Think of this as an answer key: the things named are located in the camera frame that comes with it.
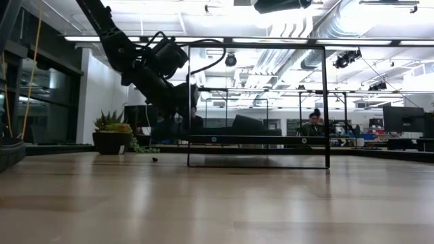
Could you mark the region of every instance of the white ceiling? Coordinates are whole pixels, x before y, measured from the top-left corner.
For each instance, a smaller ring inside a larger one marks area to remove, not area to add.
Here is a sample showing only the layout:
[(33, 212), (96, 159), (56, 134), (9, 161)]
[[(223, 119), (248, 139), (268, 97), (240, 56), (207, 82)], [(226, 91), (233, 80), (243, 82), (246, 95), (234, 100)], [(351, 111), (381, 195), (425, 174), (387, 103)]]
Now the white ceiling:
[[(24, 0), (23, 6), (36, 14), (39, 0)], [(95, 35), (89, 22), (74, 0), (43, 0), (43, 20), (60, 31), (63, 35)], [(103, 4), (112, 9), (113, 20), (127, 35), (153, 35), (156, 31), (163, 31), (167, 35), (175, 36), (226, 36), (226, 37), (267, 37), (275, 35), (282, 24), (288, 26), (304, 25), (309, 29), (306, 20), (315, 24), (337, 0), (322, 0), (323, 4), (315, 4), (309, 9), (291, 10), (288, 12), (261, 16), (252, 7), (233, 7), (233, 0), (103, 0)], [(375, 19), (374, 26), (364, 33), (366, 38), (433, 38), (434, 37), (434, 1), (420, 0), (419, 10), (410, 14), (410, 8), (375, 7), (360, 9), (358, 14), (362, 19), (345, 24), (357, 26), (360, 22)], [(209, 5), (209, 13), (204, 10)], [(226, 85), (226, 78), (234, 79), (235, 70), (245, 66), (256, 66), (264, 50), (231, 50), (235, 53), (238, 64), (228, 68), (220, 63), (205, 72), (206, 80), (220, 77), (222, 85)], [(362, 48), (363, 58), (372, 65), (374, 70), (387, 77), (388, 81), (399, 84), (402, 73), (410, 70), (415, 63), (434, 60), (433, 48)], [(94, 55), (104, 59), (104, 53), (99, 47), (94, 48)], [(206, 55), (206, 50), (198, 50), (191, 56), (194, 68), (205, 66), (218, 56)], [(328, 82), (331, 88), (367, 89), (361, 84), (368, 84), (369, 80), (377, 77), (363, 60), (358, 60), (346, 69), (336, 70), (332, 66), (335, 56), (327, 63)], [(316, 72), (300, 71), (299, 66), (293, 66), (294, 72), (286, 73), (279, 78), (281, 84), (298, 85), (308, 78), (306, 86), (315, 87), (322, 82), (321, 70)], [(173, 80), (184, 80), (187, 69), (180, 69)]]

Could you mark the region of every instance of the robotic arm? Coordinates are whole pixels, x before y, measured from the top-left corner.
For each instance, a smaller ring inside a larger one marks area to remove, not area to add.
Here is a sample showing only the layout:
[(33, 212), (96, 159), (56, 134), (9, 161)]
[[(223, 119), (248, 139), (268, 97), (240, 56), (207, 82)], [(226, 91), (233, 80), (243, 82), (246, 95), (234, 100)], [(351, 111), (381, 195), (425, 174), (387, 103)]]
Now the robotic arm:
[(190, 109), (189, 89), (192, 105), (196, 105), (199, 92), (196, 85), (189, 87), (188, 83), (183, 83), (174, 87), (167, 81), (189, 59), (176, 45), (175, 38), (168, 39), (158, 32), (154, 38), (162, 35), (163, 39), (154, 48), (149, 47), (154, 38), (148, 45), (136, 45), (116, 27), (110, 7), (105, 7), (100, 0), (76, 1), (99, 36), (108, 62), (121, 73), (121, 84), (128, 86), (133, 83), (147, 102), (156, 106), (167, 118), (173, 117), (175, 113), (187, 117)]

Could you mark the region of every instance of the person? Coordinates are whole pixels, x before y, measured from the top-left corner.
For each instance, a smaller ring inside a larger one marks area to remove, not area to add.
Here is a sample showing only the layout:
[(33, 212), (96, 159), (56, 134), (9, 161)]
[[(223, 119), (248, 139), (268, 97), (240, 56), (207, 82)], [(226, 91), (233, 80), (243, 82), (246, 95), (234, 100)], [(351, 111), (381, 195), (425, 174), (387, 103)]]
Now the person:
[[(196, 113), (196, 106), (192, 106), (190, 109), (191, 131), (197, 131), (198, 129), (203, 128), (203, 119), (202, 117), (197, 116)], [(185, 130), (189, 129), (189, 118), (184, 118), (182, 127)]]
[(309, 115), (309, 122), (302, 126), (301, 132), (303, 136), (323, 135), (323, 119), (318, 108)]

